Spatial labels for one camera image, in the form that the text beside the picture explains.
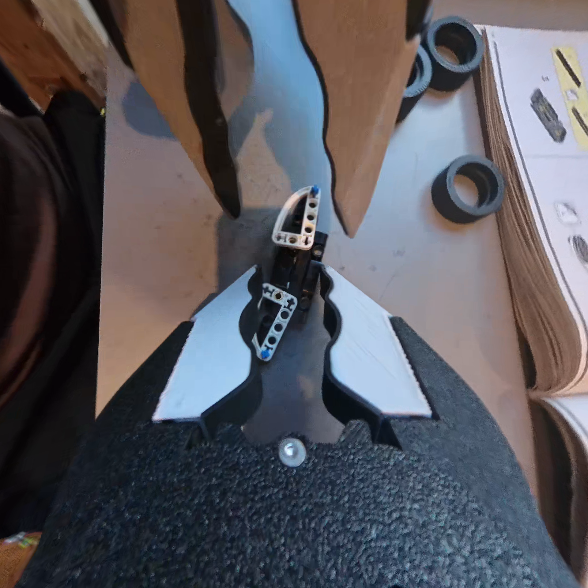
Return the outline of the black patterned toy beam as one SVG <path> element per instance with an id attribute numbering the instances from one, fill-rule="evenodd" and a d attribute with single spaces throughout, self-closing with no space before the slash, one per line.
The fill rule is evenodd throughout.
<path id="1" fill-rule="evenodd" d="M 293 314 L 297 324 L 304 324 L 309 316 L 328 237 L 328 233 L 317 231 L 314 244 L 307 251 L 285 246 L 275 248 L 270 283 L 297 299 Z"/>

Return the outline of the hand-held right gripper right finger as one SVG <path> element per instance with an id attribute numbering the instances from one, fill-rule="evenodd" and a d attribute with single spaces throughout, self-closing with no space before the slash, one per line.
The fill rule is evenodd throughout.
<path id="1" fill-rule="evenodd" d="M 334 418 L 365 422 L 376 445 L 401 447 L 391 420 L 432 419 L 423 392 L 393 327 L 393 316 L 354 284 L 323 265 L 320 295 L 325 349 L 322 400 Z"/>

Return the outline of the grey desk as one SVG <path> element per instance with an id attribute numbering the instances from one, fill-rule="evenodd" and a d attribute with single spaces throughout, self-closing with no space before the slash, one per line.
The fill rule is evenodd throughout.
<path id="1" fill-rule="evenodd" d="M 328 200 L 322 93 L 290 1 L 217 2 L 224 55 L 245 50 L 229 118 L 243 211 L 222 213 L 135 74 L 107 53 L 107 146 L 96 412 L 211 293 L 271 263 L 279 208 L 322 190 L 326 264 L 408 324 L 477 393 L 536 492 L 533 428 L 496 217 L 455 225 L 430 199 L 454 158 L 484 154 L 474 81 L 429 91 L 392 136 L 348 238 Z"/>

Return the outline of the white curved toy panel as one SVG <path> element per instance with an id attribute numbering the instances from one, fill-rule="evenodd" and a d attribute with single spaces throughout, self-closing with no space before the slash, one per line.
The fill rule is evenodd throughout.
<path id="1" fill-rule="evenodd" d="M 274 356 L 297 305 L 297 298 L 286 290 L 267 282 L 262 284 L 259 325 L 252 338 L 256 356 L 262 362 L 269 362 Z"/>
<path id="2" fill-rule="evenodd" d="M 291 194 L 283 204 L 273 227 L 271 239 L 274 245 L 299 251 L 309 251 L 315 240 L 319 217 L 321 190 L 317 185 L 303 187 Z M 287 230 L 286 221 L 296 212 L 299 204 L 304 208 L 300 219 L 300 229 Z"/>

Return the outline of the open instruction booklet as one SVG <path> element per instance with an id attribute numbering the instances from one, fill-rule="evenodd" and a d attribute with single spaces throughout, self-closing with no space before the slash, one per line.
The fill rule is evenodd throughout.
<path id="1" fill-rule="evenodd" d="M 530 400 L 553 422 L 540 466 L 551 527 L 587 540 L 587 31 L 475 25 L 479 109 L 506 194 L 497 222 Z"/>

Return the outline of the person's brown shirt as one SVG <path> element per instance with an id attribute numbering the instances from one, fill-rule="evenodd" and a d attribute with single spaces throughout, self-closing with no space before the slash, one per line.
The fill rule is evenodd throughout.
<path id="1" fill-rule="evenodd" d="M 31 372 L 55 285 L 58 217 L 39 119 L 1 114 L 1 406 Z"/>

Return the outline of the black toy tire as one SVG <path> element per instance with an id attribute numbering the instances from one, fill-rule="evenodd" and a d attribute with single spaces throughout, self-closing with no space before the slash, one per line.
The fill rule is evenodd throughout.
<path id="1" fill-rule="evenodd" d="M 432 21 L 422 46 L 432 64 L 430 87 L 440 92 L 461 88 L 479 70 L 486 48 L 476 27 L 458 16 Z"/>
<path id="2" fill-rule="evenodd" d="M 458 194 L 456 177 L 462 176 L 477 189 L 475 204 Z M 455 224 L 473 224 L 497 213 L 503 204 L 506 181 L 489 159 L 476 155 L 455 158 L 435 178 L 431 186 L 432 202 L 438 213 Z"/>
<path id="3" fill-rule="evenodd" d="M 432 79 L 432 63 L 425 48 L 417 50 L 415 62 L 411 70 L 406 89 L 401 100 L 401 107 L 396 123 L 404 121 L 427 91 Z"/>

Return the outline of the wooden post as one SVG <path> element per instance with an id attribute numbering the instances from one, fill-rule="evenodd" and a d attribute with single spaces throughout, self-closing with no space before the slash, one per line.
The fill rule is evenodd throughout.
<path id="1" fill-rule="evenodd" d="M 105 44 L 73 1 L 1 1 L 1 64 L 41 111 L 60 91 L 105 105 Z"/>

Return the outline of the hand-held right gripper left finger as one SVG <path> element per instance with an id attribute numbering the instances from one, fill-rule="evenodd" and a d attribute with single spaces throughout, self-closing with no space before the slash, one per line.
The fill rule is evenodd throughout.
<path id="1" fill-rule="evenodd" d="M 242 427 L 254 415 L 263 395 L 253 344 L 262 284 L 254 265 L 194 315 L 153 423 L 195 422 L 212 439 L 220 425 Z"/>

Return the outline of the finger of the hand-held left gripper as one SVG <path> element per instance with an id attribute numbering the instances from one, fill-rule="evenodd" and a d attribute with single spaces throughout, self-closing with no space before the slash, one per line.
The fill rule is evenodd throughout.
<path id="1" fill-rule="evenodd" d="M 349 238 L 368 211 L 420 46 L 420 1 L 293 1 L 324 101 L 336 216 Z"/>
<path id="2" fill-rule="evenodd" d="M 229 1 L 110 1 L 138 81 L 224 213 L 241 196 L 228 118 L 242 100 L 242 19 Z"/>

